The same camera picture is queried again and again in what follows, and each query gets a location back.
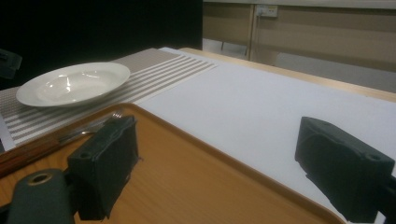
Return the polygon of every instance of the brown tray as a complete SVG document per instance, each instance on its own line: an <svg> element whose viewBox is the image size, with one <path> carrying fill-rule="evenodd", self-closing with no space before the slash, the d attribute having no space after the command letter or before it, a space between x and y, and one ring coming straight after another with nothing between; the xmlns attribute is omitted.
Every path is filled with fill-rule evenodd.
<svg viewBox="0 0 396 224"><path fill-rule="evenodd" d="M114 105L13 149L47 146L54 152L0 179L0 205L10 202L13 186L24 176L50 167L64 169L67 156L88 137L60 150L43 143L120 107L138 120L142 160L133 169L110 219L103 223L344 223L326 208L129 104Z"/></svg>

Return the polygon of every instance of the power outlet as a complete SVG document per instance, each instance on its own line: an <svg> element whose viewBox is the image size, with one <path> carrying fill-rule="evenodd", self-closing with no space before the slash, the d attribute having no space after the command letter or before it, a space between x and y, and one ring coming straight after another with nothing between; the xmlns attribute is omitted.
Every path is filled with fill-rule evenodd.
<svg viewBox="0 0 396 224"><path fill-rule="evenodd" d="M277 17L277 6L257 5L256 15L263 17Z"/></svg>

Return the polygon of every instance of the metal fork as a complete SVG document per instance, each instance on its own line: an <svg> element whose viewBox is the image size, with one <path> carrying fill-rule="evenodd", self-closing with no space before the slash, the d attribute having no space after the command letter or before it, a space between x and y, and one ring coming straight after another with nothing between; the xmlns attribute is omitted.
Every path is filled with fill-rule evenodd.
<svg viewBox="0 0 396 224"><path fill-rule="evenodd" d="M87 125L73 130L71 133L68 133L59 138L59 144L61 146L66 145L74 140L79 139L80 137L88 134L88 133L97 133L101 128L103 128L107 123L114 119L122 118L122 109L115 111L113 114L109 116L104 116L101 119L97 119Z"/></svg>

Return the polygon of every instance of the plate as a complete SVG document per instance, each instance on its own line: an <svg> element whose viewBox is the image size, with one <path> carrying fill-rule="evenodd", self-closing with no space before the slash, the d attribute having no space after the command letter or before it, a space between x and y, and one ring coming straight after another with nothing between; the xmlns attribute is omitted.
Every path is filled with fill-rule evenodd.
<svg viewBox="0 0 396 224"><path fill-rule="evenodd" d="M114 91L131 75L119 63L83 63L60 68L23 84L17 99L32 106L75 106Z"/></svg>

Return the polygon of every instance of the placemat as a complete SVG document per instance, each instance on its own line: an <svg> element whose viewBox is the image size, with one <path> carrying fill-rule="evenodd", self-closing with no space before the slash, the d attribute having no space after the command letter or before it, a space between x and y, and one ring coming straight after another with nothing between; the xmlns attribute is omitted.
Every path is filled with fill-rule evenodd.
<svg viewBox="0 0 396 224"><path fill-rule="evenodd" d="M147 49L113 63L127 66L131 70L131 76L121 87L94 104L33 107L17 101L15 94L18 88L0 91L0 113L15 145L22 145L62 128L104 107L117 103L142 102L183 80L216 67L214 63L158 49Z"/></svg>

